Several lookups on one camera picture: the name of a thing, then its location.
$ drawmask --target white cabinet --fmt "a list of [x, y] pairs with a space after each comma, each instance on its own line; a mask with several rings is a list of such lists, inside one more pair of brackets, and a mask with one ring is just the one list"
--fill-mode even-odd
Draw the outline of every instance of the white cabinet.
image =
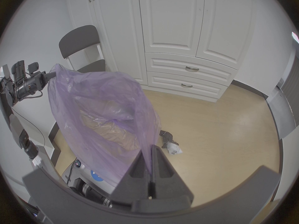
[[146, 52], [195, 56], [204, 0], [140, 0]]
[[[110, 71], [128, 73], [147, 84], [139, 0], [67, 1], [74, 28], [88, 24], [97, 28]], [[91, 57], [97, 51], [90, 47], [86, 53]]]
[[147, 71], [194, 77], [229, 86], [237, 70], [217, 62], [178, 54], [145, 53]]
[[239, 69], [255, 24], [253, 0], [204, 0], [196, 57]]
[[167, 73], [148, 71], [147, 76], [149, 86], [146, 89], [183, 95], [212, 102], [216, 102], [227, 88], [227, 86], [211, 81]]

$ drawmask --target translucent purple bag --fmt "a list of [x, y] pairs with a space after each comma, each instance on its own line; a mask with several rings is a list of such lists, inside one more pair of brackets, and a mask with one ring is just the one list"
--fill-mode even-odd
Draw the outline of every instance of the translucent purple bag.
[[151, 171], [161, 124], [140, 84], [121, 72], [79, 73], [59, 64], [51, 71], [51, 110], [77, 158], [114, 187], [140, 149]]

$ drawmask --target wooden floor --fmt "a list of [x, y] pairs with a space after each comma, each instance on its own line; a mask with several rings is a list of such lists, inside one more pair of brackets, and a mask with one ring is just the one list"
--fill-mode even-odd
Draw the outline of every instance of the wooden floor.
[[[230, 85], [216, 102], [144, 90], [160, 116], [162, 130], [173, 134], [183, 153], [170, 155], [178, 174], [194, 194], [192, 206], [235, 188], [259, 166], [279, 170], [278, 136], [265, 100]], [[61, 132], [59, 174], [75, 159]], [[162, 146], [159, 137], [158, 146]]]

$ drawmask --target printed symbol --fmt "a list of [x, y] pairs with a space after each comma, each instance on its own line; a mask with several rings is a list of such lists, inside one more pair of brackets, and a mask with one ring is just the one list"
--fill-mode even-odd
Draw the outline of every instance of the printed symbol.
[[96, 180], [98, 182], [103, 181], [103, 179], [99, 175], [97, 175], [93, 170], [90, 170], [90, 174], [92, 175], [94, 180]]

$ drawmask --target white drawer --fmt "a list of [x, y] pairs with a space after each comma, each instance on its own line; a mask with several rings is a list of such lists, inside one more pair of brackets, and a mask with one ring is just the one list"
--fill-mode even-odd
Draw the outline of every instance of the white drawer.
[[156, 91], [184, 95], [213, 102], [219, 99], [227, 88], [225, 85], [211, 81], [159, 72], [148, 71], [147, 79], [149, 87], [164, 89]]
[[145, 53], [147, 71], [169, 73], [229, 86], [237, 70], [217, 62], [178, 54]]

